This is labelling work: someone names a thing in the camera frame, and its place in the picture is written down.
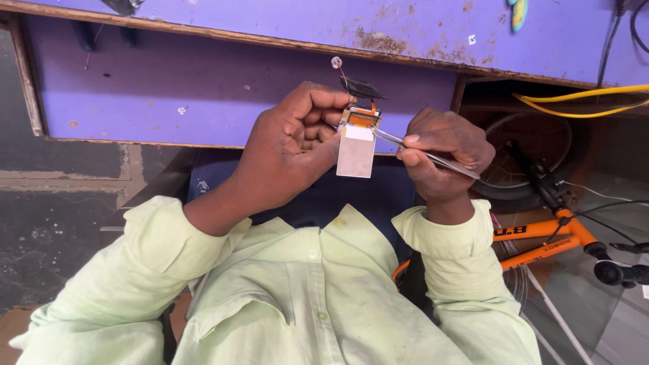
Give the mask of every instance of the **white cable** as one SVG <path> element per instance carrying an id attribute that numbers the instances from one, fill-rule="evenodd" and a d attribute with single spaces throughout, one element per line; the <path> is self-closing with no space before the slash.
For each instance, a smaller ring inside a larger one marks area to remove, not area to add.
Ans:
<path id="1" fill-rule="evenodd" d="M 586 350 L 583 349 L 582 344 L 579 343 L 579 340 L 577 340 L 574 333 L 572 333 L 572 331 L 570 330 L 570 327 L 568 327 L 568 324 L 566 323 L 566 321 L 563 319 L 563 317 L 561 317 L 561 314 L 557 310 L 557 307 L 554 306 L 554 304 L 552 303 L 552 301 L 550 300 L 548 295 L 545 294 L 545 290 L 543 290 L 543 288 L 541 287 L 541 284 L 539 284 L 539 281 L 536 280 L 536 277 L 534 276 L 534 274 L 532 273 L 530 268 L 527 267 L 527 265 L 525 265 L 525 269 L 528 272 L 528 279 L 530 280 L 530 282 L 532 283 L 534 288 L 539 292 L 539 294 L 541 295 L 541 298 L 543 298 L 543 301 L 545 302 L 545 305 L 548 306 L 548 308 L 550 309 L 550 312 L 552 313 L 554 319 L 557 320 L 557 322 L 559 323 L 559 326 L 561 327 L 561 329 L 563 329 L 563 332 L 566 334 L 566 336 L 568 336 L 568 339 L 570 340 L 570 342 L 574 346 L 575 350 L 577 350 L 577 352 L 579 353 L 579 356 L 582 358 L 583 362 L 586 365 L 593 365 L 593 362 L 592 362 L 590 356 L 588 356 L 588 354 L 586 353 Z"/>
<path id="2" fill-rule="evenodd" d="M 520 317 L 530 325 L 532 330 L 534 331 L 534 334 L 536 335 L 536 339 L 545 347 L 546 350 L 550 353 L 550 356 L 556 361 L 557 364 L 559 365 L 566 365 L 565 362 L 563 362 L 563 359 L 559 356 L 557 351 L 554 351 L 554 348 L 550 345 L 550 342 L 543 337 L 543 335 L 539 332 L 539 330 L 536 328 L 536 326 L 530 321 L 529 318 L 525 315 L 525 313 L 521 312 Z"/>
<path id="3" fill-rule="evenodd" d="M 584 189 L 590 191 L 590 192 L 593 193 L 593 194 L 599 195 L 600 197 L 607 197 L 607 198 L 609 198 L 609 199 L 618 199 L 618 200 L 624 200 L 624 201 L 632 201 L 631 199 L 626 199 L 625 197 L 618 197 L 618 196 L 604 195 L 604 194 L 601 194 L 601 193 L 598 193 L 598 192 L 594 191 L 593 189 L 587 188 L 587 187 L 585 187 L 584 185 L 573 184 L 573 183 L 571 183 L 571 182 L 567 182 L 567 181 L 562 181 L 561 184 L 568 184 L 568 185 L 573 185 L 573 186 L 579 186 L 580 188 L 584 188 Z M 644 206 L 646 206 L 646 207 L 649 207 L 649 204 L 645 204 L 645 203 L 638 203 L 638 204 L 640 204 L 640 205 L 644 205 Z"/>

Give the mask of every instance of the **bicycle frame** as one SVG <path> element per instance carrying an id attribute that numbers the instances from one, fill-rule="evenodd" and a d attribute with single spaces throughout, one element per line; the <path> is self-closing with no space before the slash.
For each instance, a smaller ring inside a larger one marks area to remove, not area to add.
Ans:
<path id="1" fill-rule="evenodd" d="M 572 212 L 566 208 L 560 209 L 555 213 L 557 218 L 571 217 Z M 559 220 L 542 221 L 539 223 L 530 223 L 516 225 L 512 227 L 497 228 L 493 231 L 494 242 L 505 240 L 518 240 L 521 238 L 550 236 L 559 226 Z M 551 243 L 543 242 L 538 247 L 519 253 L 500 262 L 503 271 L 511 268 L 518 268 L 527 265 L 536 260 L 556 255 L 579 245 L 586 246 L 597 239 L 584 227 L 576 218 L 561 227 L 557 234 L 571 234 L 566 238 L 556 240 Z"/>

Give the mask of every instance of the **small transparent bulb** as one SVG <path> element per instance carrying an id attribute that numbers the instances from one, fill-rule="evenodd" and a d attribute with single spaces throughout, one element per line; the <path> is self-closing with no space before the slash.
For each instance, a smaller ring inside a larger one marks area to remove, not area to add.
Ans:
<path id="1" fill-rule="evenodd" d="M 343 60 L 340 59 L 340 57 L 336 56 L 331 59 L 331 66 L 334 68 L 338 68 L 343 65 Z"/>

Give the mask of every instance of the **sticker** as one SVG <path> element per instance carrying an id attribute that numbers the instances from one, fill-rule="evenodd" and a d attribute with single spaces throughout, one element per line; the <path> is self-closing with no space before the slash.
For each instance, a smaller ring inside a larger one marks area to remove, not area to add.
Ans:
<path id="1" fill-rule="evenodd" d="M 346 138 L 353 138 L 355 140 L 370 142 L 374 140 L 374 133 L 370 128 L 355 127 L 353 125 L 348 125 L 345 127 L 345 134 L 343 134 L 343 136 Z"/>

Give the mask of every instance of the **purple wooden table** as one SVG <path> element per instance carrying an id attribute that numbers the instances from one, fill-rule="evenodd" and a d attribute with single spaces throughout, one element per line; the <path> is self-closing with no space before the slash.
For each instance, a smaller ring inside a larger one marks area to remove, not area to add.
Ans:
<path id="1" fill-rule="evenodd" d="M 0 0 L 0 7 L 3 3 L 114 14 L 99 0 Z M 505 0 L 145 0 L 135 17 L 463 64 L 473 69 L 493 68 L 523 77 L 594 83 L 614 3 L 531 0 L 526 23 L 516 34 L 510 30 L 511 10 Z M 632 1 L 632 10 L 637 3 Z M 649 83 L 649 57 L 631 40 L 630 15 L 628 12 L 624 17 L 613 43 L 606 84 Z M 648 20 L 646 12 L 637 20 L 638 31 L 647 40 Z M 476 44 L 469 45 L 468 37 L 473 34 Z"/>
<path id="2" fill-rule="evenodd" d="M 29 16 L 29 30 L 53 138 L 240 147 L 257 115 L 300 82 L 342 90 L 329 55 L 155 31 L 140 31 L 131 49 L 117 27 L 105 25 L 85 70 L 88 54 L 68 20 Z M 404 135 L 423 107 L 449 109 L 453 72 L 343 62 L 346 75 L 388 96 L 378 102 L 387 132 Z M 382 140 L 376 144 L 376 152 L 394 151 Z"/>

